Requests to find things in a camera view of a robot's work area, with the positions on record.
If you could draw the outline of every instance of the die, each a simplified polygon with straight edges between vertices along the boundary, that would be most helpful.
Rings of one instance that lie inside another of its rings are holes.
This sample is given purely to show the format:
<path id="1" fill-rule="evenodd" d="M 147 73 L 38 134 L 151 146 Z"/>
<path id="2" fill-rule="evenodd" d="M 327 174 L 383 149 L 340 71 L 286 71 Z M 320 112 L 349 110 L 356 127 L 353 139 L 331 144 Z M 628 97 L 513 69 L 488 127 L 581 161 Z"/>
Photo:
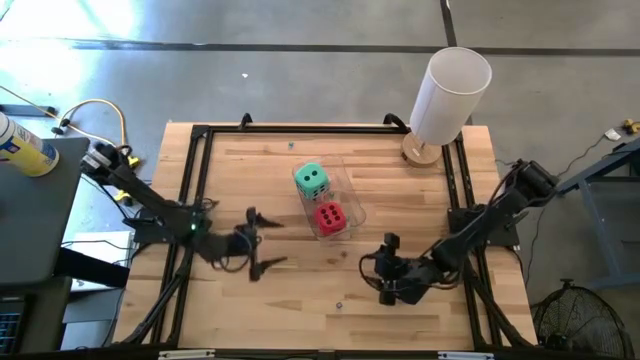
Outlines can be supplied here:
<path id="1" fill-rule="evenodd" d="M 347 226 L 347 217 L 340 205 L 334 201 L 318 206 L 314 217 L 323 236 L 334 234 Z"/>
<path id="2" fill-rule="evenodd" d="M 305 164 L 296 171 L 294 179 L 298 190 L 307 199 L 315 200 L 329 191 L 329 175 L 318 163 Z"/>

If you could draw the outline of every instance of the concrete floor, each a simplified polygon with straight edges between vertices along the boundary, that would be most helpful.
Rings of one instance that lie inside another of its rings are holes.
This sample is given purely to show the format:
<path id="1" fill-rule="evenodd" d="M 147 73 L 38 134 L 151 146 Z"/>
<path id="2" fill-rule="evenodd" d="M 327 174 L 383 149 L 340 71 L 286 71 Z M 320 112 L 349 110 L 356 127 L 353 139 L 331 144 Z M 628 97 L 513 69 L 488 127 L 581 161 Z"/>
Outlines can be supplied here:
<path id="1" fill-rule="evenodd" d="M 479 47 L 638 48 L 633 0 L 451 0 L 458 43 Z M 438 0 L 16 0 L 0 39 L 66 37 L 185 43 L 444 46 Z M 379 122 L 408 119 L 429 54 L 70 50 L 55 43 L 0 43 L 0 83 L 65 109 L 92 97 L 116 102 L 150 179 L 167 121 Z M 553 173 L 602 133 L 638 119 L 640 58 L 488 56 L 494 78 L 474 113 L 498 158 L 536 159 Z M 1 102 L 16 101 L 0 94 Z M 82 128 L 117 139 L 114 114 L 77 112 Z M 50 121 L 17 119 L 48 136 Z M 603 141 L 570 176 L 615 144 Z M 500 166 L 501 172 L 506 168 Z M 538 301 L 560 286 L 606 275 L 578 194 L 549 205 L 528 287 Z M 539 211 L 518 226 L 525 262 Z M 82 183 L 67 236 L 124 229 L 102 195 Z M 640 349 L 640 286 L 601 293 Z"/>

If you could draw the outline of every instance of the green die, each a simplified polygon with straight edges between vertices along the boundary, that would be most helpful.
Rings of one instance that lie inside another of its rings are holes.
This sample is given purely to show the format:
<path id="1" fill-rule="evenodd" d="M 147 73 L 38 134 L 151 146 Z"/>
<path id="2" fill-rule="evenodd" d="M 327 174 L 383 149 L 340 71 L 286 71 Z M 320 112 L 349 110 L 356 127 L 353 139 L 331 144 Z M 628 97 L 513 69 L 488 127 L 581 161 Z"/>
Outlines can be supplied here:
<path id="1" fill-rule="evenodd" d="M 329 190 L 329 176 L 318 163 L 307 163 L 295 174 L 298 190 L 307 199 L 315 200 Z"/>

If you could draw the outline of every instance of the keyboard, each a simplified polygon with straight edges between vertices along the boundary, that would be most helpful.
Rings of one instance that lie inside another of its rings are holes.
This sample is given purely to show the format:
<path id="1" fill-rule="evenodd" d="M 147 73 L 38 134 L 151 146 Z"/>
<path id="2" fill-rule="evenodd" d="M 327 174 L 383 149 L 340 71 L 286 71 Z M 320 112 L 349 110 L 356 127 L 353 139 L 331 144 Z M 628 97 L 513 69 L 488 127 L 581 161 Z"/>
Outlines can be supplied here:
<path id="1" fill-rule="evenodd" d="M 18 352 L 26 304 L 25 296 L 0 296 L 0 355 Z"/>

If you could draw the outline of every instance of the red die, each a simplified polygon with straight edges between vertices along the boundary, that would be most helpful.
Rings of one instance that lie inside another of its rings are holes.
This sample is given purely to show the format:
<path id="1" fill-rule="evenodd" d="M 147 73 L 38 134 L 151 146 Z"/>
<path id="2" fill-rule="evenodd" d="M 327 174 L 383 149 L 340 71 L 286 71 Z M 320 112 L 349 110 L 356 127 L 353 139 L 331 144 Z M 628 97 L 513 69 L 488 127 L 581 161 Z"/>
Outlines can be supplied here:
<path id="1" fill-rule="evenodd" d="M 318 206 L 315 218 L 318 229 L 324 236 L 336 233 L 347 226 L 347 217 L 344 216 L 340 205 L 334 201 Z"/>

